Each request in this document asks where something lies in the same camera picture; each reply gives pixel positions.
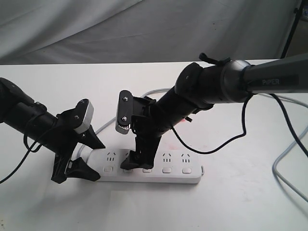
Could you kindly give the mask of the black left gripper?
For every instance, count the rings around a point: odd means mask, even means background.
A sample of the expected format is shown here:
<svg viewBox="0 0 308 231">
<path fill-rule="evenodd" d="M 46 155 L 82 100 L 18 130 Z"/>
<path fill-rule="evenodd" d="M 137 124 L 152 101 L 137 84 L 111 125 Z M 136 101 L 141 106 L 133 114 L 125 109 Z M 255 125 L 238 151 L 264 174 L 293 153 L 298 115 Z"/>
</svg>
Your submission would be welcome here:
<svg viewBox="0 0 308 231">
<path fill-rule="evenodd" d="M 78 143 L 91 149 L 105 149 L 105 145 L 97 137 L 92 125 L 81 134 L 77 134 L 73 127 L 73 109 L 66 110 L 56 116 L 57 123 L 51 133 L 55 151 L 51 180 L 63 183 L 67 178 L 77 178 L 89 181 L 98 181 L 100 174 L 89 167 L 81 158 L 72 160 L 73 151 Z"/>
</svg>

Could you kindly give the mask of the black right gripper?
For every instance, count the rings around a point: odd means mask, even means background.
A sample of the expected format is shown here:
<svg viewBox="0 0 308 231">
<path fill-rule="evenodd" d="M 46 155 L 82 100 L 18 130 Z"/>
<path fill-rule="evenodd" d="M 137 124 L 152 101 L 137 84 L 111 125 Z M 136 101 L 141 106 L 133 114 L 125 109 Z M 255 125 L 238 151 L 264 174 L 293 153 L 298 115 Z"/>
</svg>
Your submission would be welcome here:
<svg viewBox="0 0 308 231">
<path fill-rule="evenodd" d="M 136 135 L 136 151 L 130 151 L 121 163 L 122 169 L 152 169 L 155 155 L 164 133 L 172 127 L 172 101 L 170 95 L 160 100 L 133 97 L 132 131 Z"/>
</svg>

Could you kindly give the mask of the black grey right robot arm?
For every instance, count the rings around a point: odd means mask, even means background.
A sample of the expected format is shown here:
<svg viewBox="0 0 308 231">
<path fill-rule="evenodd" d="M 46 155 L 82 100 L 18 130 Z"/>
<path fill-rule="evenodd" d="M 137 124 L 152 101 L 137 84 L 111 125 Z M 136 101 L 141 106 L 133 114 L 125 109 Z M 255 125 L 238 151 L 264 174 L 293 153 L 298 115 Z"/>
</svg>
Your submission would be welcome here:
<svg viewBox="0 0 308 231">
<path fill-rule="evenodd" d="M 253 95 L 267 93 L 307 93 L 308 56 L 296 55 L 253 65 L 244 60 L 214 60 L 201 53 L 197 63 L 186 66 L 175 85 L 159 100 L 135 97 L 128 90 L 119 93 L 116 130 L 135 138 L 120 167 L 124 170 L 154 167 L 155 155 L 163 134 L 191 114 L 207 111 L 219 103 L 247 105 Z"/>
</svg>

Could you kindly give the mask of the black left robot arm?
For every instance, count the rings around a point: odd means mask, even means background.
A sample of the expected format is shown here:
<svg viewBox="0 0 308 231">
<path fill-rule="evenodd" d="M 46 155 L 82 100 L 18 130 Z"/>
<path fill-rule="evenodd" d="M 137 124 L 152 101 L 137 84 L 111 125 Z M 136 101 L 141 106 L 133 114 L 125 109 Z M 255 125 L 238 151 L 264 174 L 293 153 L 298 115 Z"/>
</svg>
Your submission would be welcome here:
<svg viewBox="0 0 308 231">
<path fill-rule="evenodd" d="M 51 180 L 58 184 L 68 178 L 100 179 L 100 174 L 81 157 L 71 159 L 78 143 L 92 149 L 105 148 L 92 128 L 93 113 L 91 102 L 82 99 L 75 108 L 53 116 L 45 105 L 35 102 L 17 85 L 0 79 L 0 121 L 23 134 L 28 153 L 35 153 L 42 146 L 54 152 Z"/>
</svg>

